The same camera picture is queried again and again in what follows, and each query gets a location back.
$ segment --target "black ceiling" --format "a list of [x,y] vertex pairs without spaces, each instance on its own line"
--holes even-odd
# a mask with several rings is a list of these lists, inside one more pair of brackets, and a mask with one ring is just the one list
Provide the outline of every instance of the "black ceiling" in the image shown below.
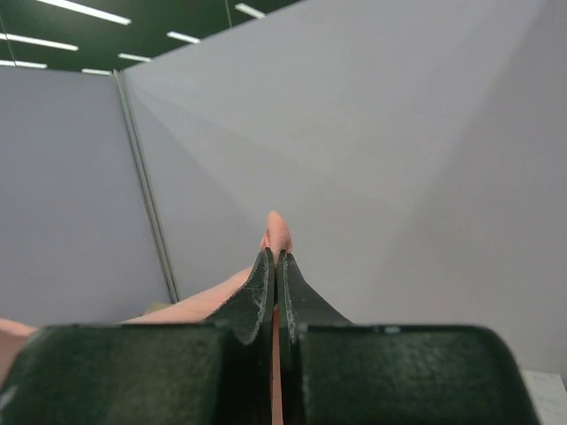
[[0,0],[0,33],[68,43],[77,51],[0,40],[0,60],[47,64],[51,69],[81,71],[124,69],[135,65],[118,58],[129,53],[155,58],[186,46],[166,36],[169,31],[206,39],[252,17],[237,11],[245,3],[271,13],[298,0],[74,0],[132,20],[129,25],[94,18],[36,0]]

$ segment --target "fluorescent light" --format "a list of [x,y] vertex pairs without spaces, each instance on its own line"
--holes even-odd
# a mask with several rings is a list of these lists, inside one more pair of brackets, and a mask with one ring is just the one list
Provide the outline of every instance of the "fluorescent light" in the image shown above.
[[0,60],[0,66],[23,66],[25,68],[40,68],[45,69],[47,65],[36,64],[36,62],[24,62],[23,60]]
[[258,9],[254,9],[253,7],[249,6],[248,4],[239,3],[236,6],[234,6],[234,8],[237,11],[240,11],[242,13],[246,13],[247,15],[250,15],[253,18],[256,18],[256,19],[266,18],[266,13],[260,12]]
[[94,9],[92,7],[83,6],[82,4],[68,2],[67,0],[37,0],[37,1],[41,3],[50,4],[52,6],[62,7],[63,9],[68,9],[69,11],[83,13],[89,16],[94,16],[95,18],[110,20],[111,22],[116,22],[117,24],[128,25],[132,22],[131,19],[124,18],[118,15],[113,15],[112,13],[103,12],[100,11],[99,9]]
[[37,44],[38,46],[47,46],[47,47],[53,47],[55,49],[63,49],[63,50],[77,51],[79,49],[77,46],[73,46],[72,44],[65,44],[63,42],[50,42],[48,40],[42,40],[40,38],[25,37],[23,35],[0,33],[0,40],[9,40],[11,42],[20,42],[20,43],[28,43],[28,44]]
[[146,58],[144,56],[137,56],[137,55],[130,55],[128,53],[121,53],[118,55],[119,58],[122,59],[129,59],[129,60],[137,60],[138,62],[150,62],[151,58]]
[[93,73],[96,75],[110,75],[110,71],[103,71],[102,69],[90,69],[90,68],[82,68],[82,73]]
[[175,31],[169,31],[167,33],[167,36],[170,38],[176,38],[177,40],[181,40],[182,42],[193,44],[201,43],[201,41],[197,37],[191,37],[190,35],[176,33]]

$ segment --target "gray partition wall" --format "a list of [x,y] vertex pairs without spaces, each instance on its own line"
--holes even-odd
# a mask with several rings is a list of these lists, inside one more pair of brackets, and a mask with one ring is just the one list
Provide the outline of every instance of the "gray partition wall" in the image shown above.
[[309,0],[128,70],[180,294],[274,208],[350,319],[484,324],[567,374],[566,6]]
[[0,68],[0,317],[118,321],[168,301],[114,81]]

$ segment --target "ceiling light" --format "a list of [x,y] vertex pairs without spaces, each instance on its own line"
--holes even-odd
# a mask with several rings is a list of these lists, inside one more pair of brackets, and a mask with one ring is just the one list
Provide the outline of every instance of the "ceiling light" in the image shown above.
[[68,2],[67,0],[37,0],[41,3],[50,4],[52,6],[62,7],[63,9],[68,9],[69,11],[83,13],[85,15],[94,16],[95,18],[110,20],[111,22],[116,22],[117,24],[128,25],[132,22],[131,19],[124,18],[118,15],[113,15],[112,13],[103,12],[99,9],[94,9],[92,7],[83,6],[82,4],[77,4],[73,2]]
[[181,40],[182,42],[193,43],[193,44],[201,43],[201,41],[197,37],[191,37],[190,35],[176,33],[175,31],[169,31],[167,33],[167,36],[170,38]]
[[247,15],[250,15],[253,18],[256,18],[256,19],[266,18],[266,13],[260,12],[258,9],[254,9],[253,7],[249,6],[248,4],[239,3],[236,6],[234,6],[234,8],[237,11],[240,11],[242,13],[246,13]]
[[102,69],[90,69],[90,68],[82,68],[82,73],[93,73],[95,75],[110,75],[112,74],[110,71],[104,71]]
[[10,42],[20,42],[20,43],[28,43],[28,44],[37,44],[38,46],[47,46],[47,47],[53,47],[55,49],[63,49],[63,50],[77,51],[79,49],[77,46],[73,46],[72,44],[65,44],[63,42],[50,42],[48,40],[42,40],[40,38],[25,37],[23,35],[0,33],[0,40],[8,40]]
[[45,69],[47,65],[36,64],[36,62],[24,62],[22,60],[0,60],[0,66],[23,66],[25,68],[40,68]]
[[137,55],[130,55],[128,53],[121,53],[118,55],[119,58],[122,59],[129,59],[129,60],[137,60],[138,62],[150,62],[151,58],[146,58],[144,56],[137,56]]

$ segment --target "metal pole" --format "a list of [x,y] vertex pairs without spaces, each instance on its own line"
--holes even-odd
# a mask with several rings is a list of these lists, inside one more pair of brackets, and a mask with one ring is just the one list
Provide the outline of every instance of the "metal pole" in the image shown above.
[[116,87],[118,89],[118,94],[120,97],[122,114],[124,122],[126,123],[126,129],[128,131],[130,149],[132,150],[132,157],[136,165],[138,180],[140,181],[140,187],[142,189],[142,197],[144,198],[145,209],[146,212],[148,212],[148,218],[150,220],[151,233],[158,250],[159,263],[161,264],[161,269],[166,279],[167,289],[169,291],[171,302],[176,303],[180,301],[179,292],[177,290],[177,285],[175,284],[175,276],[173,268],[171,266],[171,260],[169,259],[169,255],[167,253],[166,240],[159,221],[158,208],[151,191],[150,178],[145,167],[144,152],[142,151],[142,146],[140,145],[136,121],[134,119],[134,113],[132,112],[132,104],[130,103],[130,98],[128,96],[128,86],[124,79],[123,73],[114,70],[113,77],[114,81],[116,82]]

